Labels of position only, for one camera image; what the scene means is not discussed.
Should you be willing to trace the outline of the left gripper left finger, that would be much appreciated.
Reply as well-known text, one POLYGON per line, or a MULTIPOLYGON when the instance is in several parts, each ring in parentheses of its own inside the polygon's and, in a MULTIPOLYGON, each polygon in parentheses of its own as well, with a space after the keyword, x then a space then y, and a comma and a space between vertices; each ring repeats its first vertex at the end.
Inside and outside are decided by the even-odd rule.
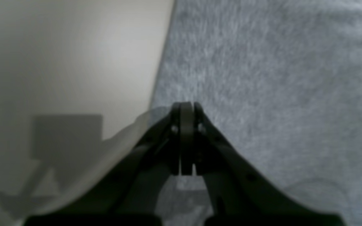
POLYGON ((82 197, 26 226, 161 226, 159 193, 171 175, 187 175, 187 102, 174 103, 106 176, 82 197))

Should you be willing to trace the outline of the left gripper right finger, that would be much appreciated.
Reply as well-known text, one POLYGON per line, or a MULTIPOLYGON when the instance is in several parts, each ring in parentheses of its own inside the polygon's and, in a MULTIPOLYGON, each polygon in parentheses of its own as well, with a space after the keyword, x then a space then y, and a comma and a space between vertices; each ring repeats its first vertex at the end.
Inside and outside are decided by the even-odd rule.
POLYGON ((283 194, 240 156, 197 102, 187 103, 187 173, 203 177, 214 215, 206 226, 343 226, 283 194))

